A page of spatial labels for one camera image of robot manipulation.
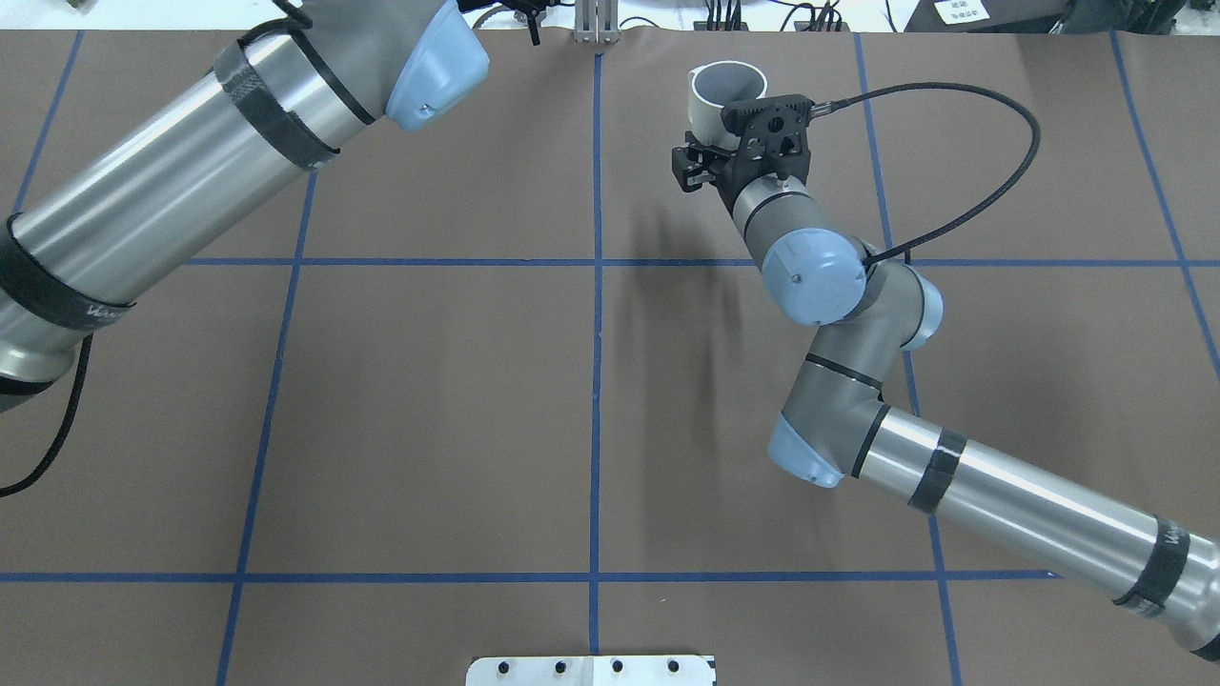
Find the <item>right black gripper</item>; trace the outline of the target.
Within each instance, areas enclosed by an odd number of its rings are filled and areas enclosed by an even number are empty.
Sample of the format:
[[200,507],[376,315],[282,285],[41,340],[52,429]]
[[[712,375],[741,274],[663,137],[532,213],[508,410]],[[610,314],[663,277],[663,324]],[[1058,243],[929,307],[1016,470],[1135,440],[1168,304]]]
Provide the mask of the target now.
[[695,192],[710,184],[727,212],[734,212],[741,192],[749,181],[737,168],[737,153],[719,145],[684,143],[672,148],[672,175],[680,190]]

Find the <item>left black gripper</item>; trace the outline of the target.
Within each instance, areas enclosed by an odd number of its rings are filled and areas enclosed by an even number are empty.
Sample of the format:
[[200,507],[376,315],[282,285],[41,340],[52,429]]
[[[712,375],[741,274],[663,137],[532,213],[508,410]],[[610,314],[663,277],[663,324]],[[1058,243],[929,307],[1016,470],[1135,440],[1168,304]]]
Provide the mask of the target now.
[[525,13],[525,24],[529,31],[532,45],[540,45],[539,21],[540,13],[549,9],[545,0],[458,0],[458,11],[462,13],[479,11],[484,9],[509,9],[512,12]]

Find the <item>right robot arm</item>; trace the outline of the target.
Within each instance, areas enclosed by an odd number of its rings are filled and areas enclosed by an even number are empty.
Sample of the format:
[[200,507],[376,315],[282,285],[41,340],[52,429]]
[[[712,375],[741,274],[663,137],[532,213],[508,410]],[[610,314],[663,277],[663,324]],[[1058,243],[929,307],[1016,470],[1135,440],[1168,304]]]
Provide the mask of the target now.
[[816,330],[770,437],[781,469],[824,488],[863,478],[1092,585],[1218,660],[1214,542],[884,403],[898,354],[943,317],[927,278],[895,260],[867,265],[874,248],[833,229],[795,175],[762,175],[728,211],[784,315]]

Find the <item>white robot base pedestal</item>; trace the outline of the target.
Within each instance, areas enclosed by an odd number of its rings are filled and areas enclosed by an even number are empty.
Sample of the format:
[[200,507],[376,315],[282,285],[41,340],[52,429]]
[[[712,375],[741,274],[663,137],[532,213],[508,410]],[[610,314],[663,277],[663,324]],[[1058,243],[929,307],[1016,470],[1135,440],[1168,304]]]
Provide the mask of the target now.
[[712,655],[486,655],[466,685],[716,685]]

